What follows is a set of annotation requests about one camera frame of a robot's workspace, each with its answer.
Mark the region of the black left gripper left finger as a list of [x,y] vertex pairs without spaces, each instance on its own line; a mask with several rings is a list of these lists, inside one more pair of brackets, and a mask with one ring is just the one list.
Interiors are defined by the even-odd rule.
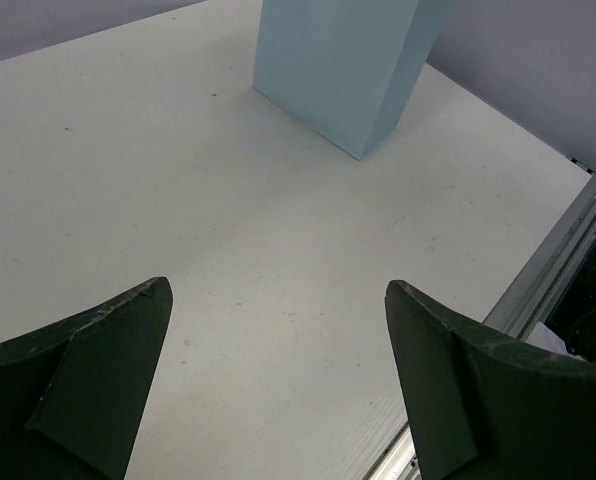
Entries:
[[154,277],[0,343],[0,479],[122,479],[172,311]]

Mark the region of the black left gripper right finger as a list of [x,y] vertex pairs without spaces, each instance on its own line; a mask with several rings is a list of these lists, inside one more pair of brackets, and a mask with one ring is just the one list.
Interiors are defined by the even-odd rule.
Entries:
[[529,345],[402,280],[389,337],[425,479],[596,479],[596,364]]

